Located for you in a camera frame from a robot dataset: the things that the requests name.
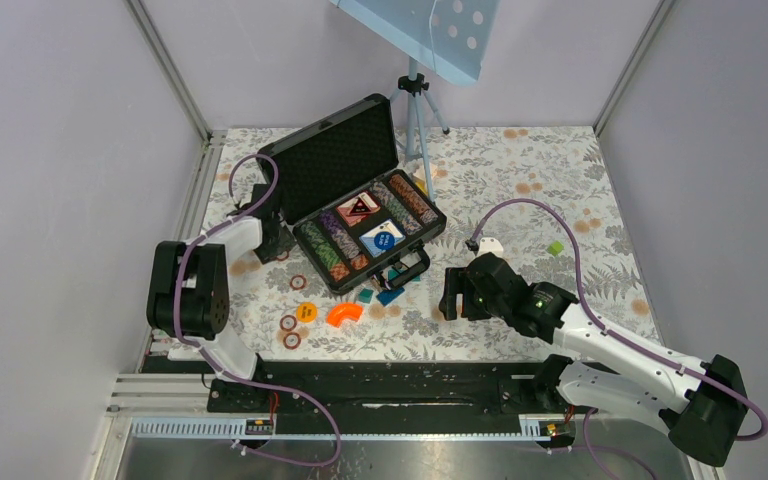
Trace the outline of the red poker chip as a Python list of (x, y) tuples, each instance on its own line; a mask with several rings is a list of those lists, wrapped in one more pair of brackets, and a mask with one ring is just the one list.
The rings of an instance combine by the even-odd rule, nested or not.
[(279, 327), (282, 331), (292, 332), (298, 325), (298, 320), (293, 315), (284, 315), (279, 321)]
[(290, 288), (294, 291), (303, 290), (307, 287), (308, 280), (303, 274), (293, 275), (290, 279)]
[(296, 332), (288, 332), (282, 339), (283, 346), (288, 350), (295, 350), (301, 344), (302, 338)]

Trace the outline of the yellow big blind button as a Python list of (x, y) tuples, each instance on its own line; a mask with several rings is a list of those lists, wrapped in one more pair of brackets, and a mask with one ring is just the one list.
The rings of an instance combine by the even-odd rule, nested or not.
[(318, 308), (311, 302), (301, 303), (296, 309), (296, 318), (301, 323), (311, 323), (318, 317)]

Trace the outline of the black all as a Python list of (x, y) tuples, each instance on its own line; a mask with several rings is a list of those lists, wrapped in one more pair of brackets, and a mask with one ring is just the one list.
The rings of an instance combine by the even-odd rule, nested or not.
[(354, 225), (364, 220), (378, 210), (379, 206), (377, 203), (367, 194), (360, 194), (339, 207), (339, 212), (349, 225)]

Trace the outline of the black poker set case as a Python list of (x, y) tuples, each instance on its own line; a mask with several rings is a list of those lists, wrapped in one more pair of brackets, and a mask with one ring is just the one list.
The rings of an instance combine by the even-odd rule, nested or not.
[[(312, 263), (328, 289), (343, 295), (366, 281), (377, 283), (381, 290), (394, 290), (387, 283), (388, 271), (419, 264), (423, 273), (431, 259), (427, 245), (443, 233), (446, 215), (434, 205), (411, 176), (398, 166), (397, 145), (387, 97), (373, 93), (365, 98), (303, 127), (259, 149), (259, 165), (268, 180), (275, 180), (282, 194), (281, 214), (296, 244)], [(393, 174), (405, 177), (422, 192), (439, 218), (423, 224), (389, 184)], [(348, 227), (336, 207), (361, 191), (368, 191), (381, 208), (363, 222)], [(313, 247), (300, 232), (300, 225), (314, 222), (331, 246), (348, 263), (319, 219), (324, 211), (332, 211), (353, 240), (360, 246), (368, 266), (352, 274), (347, 281), (335, 282), (317, 258)], [(359, 237), (386, 220), (393, 220), (406, 239), (393, 250), (373, 258)]]

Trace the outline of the blue small blind button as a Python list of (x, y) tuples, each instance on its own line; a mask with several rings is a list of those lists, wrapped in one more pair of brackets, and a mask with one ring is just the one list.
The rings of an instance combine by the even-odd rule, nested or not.
[(374, 254), (378, 256), (386, 251), (389, 251), (395, 246), (396, 237), (388, 231), (381, 231), (373, 237), (372, 242), (374, 247)]

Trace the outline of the blue card deck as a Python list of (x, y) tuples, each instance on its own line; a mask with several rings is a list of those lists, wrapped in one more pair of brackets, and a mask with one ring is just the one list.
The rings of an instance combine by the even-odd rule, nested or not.
[(402, 229), (393, 220), (386, 220), (362, 234), (362, 246), (375, 258), (393, 250), (406, 239)]

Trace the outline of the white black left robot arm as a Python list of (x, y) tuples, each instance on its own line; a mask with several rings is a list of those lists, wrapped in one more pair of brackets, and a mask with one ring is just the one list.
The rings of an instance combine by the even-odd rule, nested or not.
[(253, 254), (262, 265), (282, 259), (294, 240), (280, 219), (280, 190), (253, 188), (251, 201), (189, 241), (160, 242), (147, 295), (148, 324), (193, 348), (248, 411), (269, 401), (270, 385), (255, 374), (259, 355), (229, 325), (230, 264)]

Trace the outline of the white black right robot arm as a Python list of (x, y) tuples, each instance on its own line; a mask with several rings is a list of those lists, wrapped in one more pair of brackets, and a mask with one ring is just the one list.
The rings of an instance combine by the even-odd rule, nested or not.
[(492, 253), (446, 269), (439, 309), (448, 320), (500, 319), (524, 337), (606, 367), (599, 373), (567, 357), (547, 359), (533, 386), (543, 410), (571, 404), (635, 420), (713, 467), (725, 465), (738, 440), (749, 408), (734, 361), (722, 355), (705, 361), (652, 343), (602, 319), (559, 286), (527, 283)]

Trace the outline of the green chip row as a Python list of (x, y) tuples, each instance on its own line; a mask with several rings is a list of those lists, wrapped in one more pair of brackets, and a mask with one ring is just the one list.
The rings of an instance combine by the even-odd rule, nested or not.
[(314, 222), (308, 221), (301, 224), (300, 232), (313, 247), (317, 258), (334, 281), (340, 282), (349, 276), (349, 268)]

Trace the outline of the red yellow chip row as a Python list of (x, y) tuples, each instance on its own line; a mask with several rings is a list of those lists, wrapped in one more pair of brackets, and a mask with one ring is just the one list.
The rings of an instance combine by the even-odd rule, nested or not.
[(365, 269), (368, 264), (369, 260), (367, 256), (359, 254), (352, 258), (348, 263), (338, 261), (329, 268), (329, 274), (335, 282), (344, 282), (347, 281), (352, 274)]

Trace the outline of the green toy cube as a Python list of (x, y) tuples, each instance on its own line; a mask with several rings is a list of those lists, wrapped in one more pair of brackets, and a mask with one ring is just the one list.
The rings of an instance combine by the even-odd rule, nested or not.
[(547, 247), (547, 252), (552, 256), (558, 256), (564, 251), (564, 245), (559, 241), (554, 241)]

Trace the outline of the red card deck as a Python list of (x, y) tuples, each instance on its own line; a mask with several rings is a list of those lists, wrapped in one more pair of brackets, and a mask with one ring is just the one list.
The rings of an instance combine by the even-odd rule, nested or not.
[(344, 200), (336, 207), (336, 211), (346, 226), (353, 227), (378, 213), (380, 208), (381, 206), (374, 196), (364, 190)]

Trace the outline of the orange curved toy block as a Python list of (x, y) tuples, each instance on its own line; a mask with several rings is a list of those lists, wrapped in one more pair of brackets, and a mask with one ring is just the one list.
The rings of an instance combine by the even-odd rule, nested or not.
[(356, 303), (341, 303), (334, 306), (326, 316), (326, 323), (340, 328), (345, 321), (358, 321), (364, 312), (364, 307)]

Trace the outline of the blue toy brick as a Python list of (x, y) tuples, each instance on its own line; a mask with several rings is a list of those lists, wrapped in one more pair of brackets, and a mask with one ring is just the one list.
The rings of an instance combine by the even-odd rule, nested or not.
[(397, 300), (405, 292), (404, 287), (400, 287), (394, 290), (382, 290), (376, 295), (376, 299), (382, 306), (388, 306)]

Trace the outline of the teal triangular toy block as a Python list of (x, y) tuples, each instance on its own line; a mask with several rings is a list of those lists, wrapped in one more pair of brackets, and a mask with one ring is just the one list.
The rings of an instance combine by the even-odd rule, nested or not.
[(364, 288), (357, 295), (357, 301), (362, 304), (370, 304), (374, 296), (372, 289)]

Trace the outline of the floral table mat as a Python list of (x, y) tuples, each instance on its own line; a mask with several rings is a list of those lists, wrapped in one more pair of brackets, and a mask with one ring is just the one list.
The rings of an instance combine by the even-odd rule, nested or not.
[[(299, 249), (262, 265), (253, 254), (230, 264), (229, 325), (266, 360), (540, 361), (556, 347), (520, 336), (499, 320), (447, 321), (438, 310), (444, 271), (466, 265), (475, 229), (499, 240), (505, 259), (530, 282), (568, 291), (583, 273), (585, 297), (607, 319), (652, 341), (661, 338), (621, 219), (598, 140), (589, 126), (460, 127), (432, 130), (428, 147), (444, 232), (427, 246), (429, 270), (388, 306), (372, 300), (362, 318), (326, 323), (340, 303)], [(554, 241), (558, 256), (547, 252)], [(290, 288), (293, 275), (305, 289)], [(298, 321), (288, 350), (279, 321), (311, 302), (318, 317)]]

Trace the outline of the orange blue chip row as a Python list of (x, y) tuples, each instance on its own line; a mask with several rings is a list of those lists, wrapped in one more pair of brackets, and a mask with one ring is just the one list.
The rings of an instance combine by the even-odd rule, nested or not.
[(423, 224), (431, 224), (439, 216), (429, 205), (420, 190), (417, 190), (405, 177), (396, 173), (389, 178), (390, 186), (401, 195), (405, 203), (419, 217)]

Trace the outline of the blue tripod stand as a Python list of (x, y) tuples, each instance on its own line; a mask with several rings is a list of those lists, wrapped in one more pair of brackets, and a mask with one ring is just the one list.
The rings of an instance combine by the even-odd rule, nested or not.
[(408, 57), (408, 71), (397, 79), (396, 87), (389, 96), (389, 101), (394, 104), (396, 100), (405, 95), (407, 97), (406, 138), (400, 146), (406, 160), (420, 159), (423, 180), (426, 186), (427, 196), (432, 203), (436, 202), (436, 191), (433, 185), (434, 173), (431, 157), (428, 149), (428, 133), (425, 125), (425, 103), (432, 113), (432, 118), (441, 128), (443, 135), (450, 133), (450, 127), (430, 93), (430, 83), (419, 72), (419, 62)]

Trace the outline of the blue perforated board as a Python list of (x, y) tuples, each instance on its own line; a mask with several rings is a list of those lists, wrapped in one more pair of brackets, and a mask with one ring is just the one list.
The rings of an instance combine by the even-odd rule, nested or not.
[(457, 86), (481, 74), (497, 0), (340, 0), (333, 3), (397, 49)]

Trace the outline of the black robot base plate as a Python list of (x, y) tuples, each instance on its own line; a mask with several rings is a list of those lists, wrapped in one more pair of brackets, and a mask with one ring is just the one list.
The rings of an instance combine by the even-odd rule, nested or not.
[(549, 391), (560, 363), (263, 361), (255, 372), (271, 393), (216, 379), (210, 413), (264, 414), (280, 434), (507, 434), (519, 415), (583, 413)]

